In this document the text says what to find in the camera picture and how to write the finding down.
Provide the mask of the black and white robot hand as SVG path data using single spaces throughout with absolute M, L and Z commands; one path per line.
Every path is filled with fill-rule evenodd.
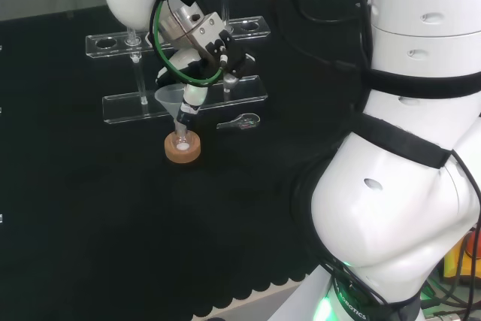
M 214 62 L 209 62 L 198 50 L 191 47 L 178 50 L 168 57 L 157 36 L 154 42 L 156 55 L 164 64 L 157 84 L 164 87 L 170 78 L 183 86 L 183 99 L 180 109 L 174 113 L 174 118 L 185 126 L 198 114 L 209 88 L 221 82 L 228 93 L 255 65 L 255 59 L 238 46 L 226 30 L 221 31 L 214 42 L 207 44 L 207 53 L 213 57 Z

